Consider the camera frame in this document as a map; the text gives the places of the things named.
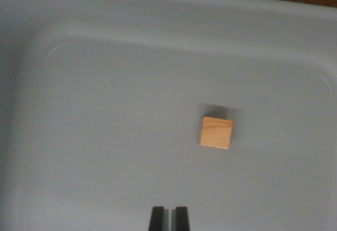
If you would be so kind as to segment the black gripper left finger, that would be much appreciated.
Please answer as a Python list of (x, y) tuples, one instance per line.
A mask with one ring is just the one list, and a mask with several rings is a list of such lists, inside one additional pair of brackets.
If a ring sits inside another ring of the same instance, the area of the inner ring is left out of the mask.
[(169, 213), (164, 206), (154, 206), (151, 212), (148, 231), (165, 231), (169, 228)]

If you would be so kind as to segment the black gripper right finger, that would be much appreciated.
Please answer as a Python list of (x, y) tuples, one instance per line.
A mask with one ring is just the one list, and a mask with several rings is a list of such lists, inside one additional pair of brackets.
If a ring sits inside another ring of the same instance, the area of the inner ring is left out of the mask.
[(186, 206), (171, 211), (171, 231), (190, 231), (189, 213)]

